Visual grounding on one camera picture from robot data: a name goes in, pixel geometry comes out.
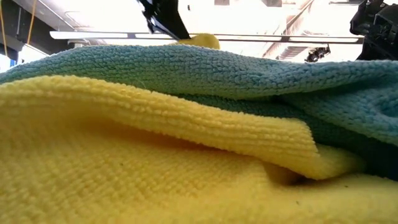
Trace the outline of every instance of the microfiber towel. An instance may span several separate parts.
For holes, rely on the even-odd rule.
[[[0,223],[398,222],[398,183],[297,119],[56,75],[0,85],[0,123]]]
[[[298,117],[313,129],[316,142],[355,152],[366,160],[369,173],[398,180],[398,147],[394,145],[398,139],[397,121],[391,116],[396,111],[396,91],[376,82],[395,85],[390,81],[398,73],[396,68],[397,62],[388,61],[280,62],[186,45],[92,46],[17,66],[1,75],[0,83],[39,75],[74,74],[193,96],[191,99],[200,103],[231,111]],[[274,102],[253,108],[244,101],[266,103],[269,98],[265,96],[278,96],[289,105],[283,105],[286,110],[280,110],[279,105],[273,107]],[[384,112],[378,109],[381,103]]]

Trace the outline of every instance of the teal microfiber towel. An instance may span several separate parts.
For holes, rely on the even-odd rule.
[[[353,151],[371,172],[398,179],[398,62],[310,64],[186,45],[93,46],[17,66],[0,83],[71,73],[226,110],[297,117],[317,142]]]

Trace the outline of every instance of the towel fold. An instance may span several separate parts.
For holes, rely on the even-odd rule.
[[[297,119],[55,75],[0,85],[0,123],[1,223],[398,222],[398,183]]]
[[[370,174],[398,180],[397,68],[390,61],[280,62],[186,45],[94,46],[17,66],[0,83],[73,74],[231,111],[299,118],[316,142],[354,152]]]

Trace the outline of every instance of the rope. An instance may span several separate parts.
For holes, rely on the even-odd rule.
[[[34,0],[33,9],[32,9],[32,19],[30,20],[29,33],[27,35],[27,42],[26,42],[27,45],[29,45],[30,36],[32,35],[33,20],[35,19],[36,3],[37,3],[37,0]]]
[[[2,7],[1,7],[1,1],[0,1],[0,21],[1,21],[1,32],[2,32],[2,41],[4,43],[4,53],[8,57],[8,52],[7,52],[7,41],[6,41],[6,33],[4,31],[4,21],[2,19]]]

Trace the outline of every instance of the small yellow towel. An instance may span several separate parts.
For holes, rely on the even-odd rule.
[[[296,119],[54,76],[0,85],[0,124],[0,223],[398,223],[398,183]]]
[[[188,40],[179,40],[174,44],[187,44],[187,45],[195,45],[199,47],[207,47],[211,49],[220,49],[220,42],[217,37],[212,34],[198,34],[191,39]]]

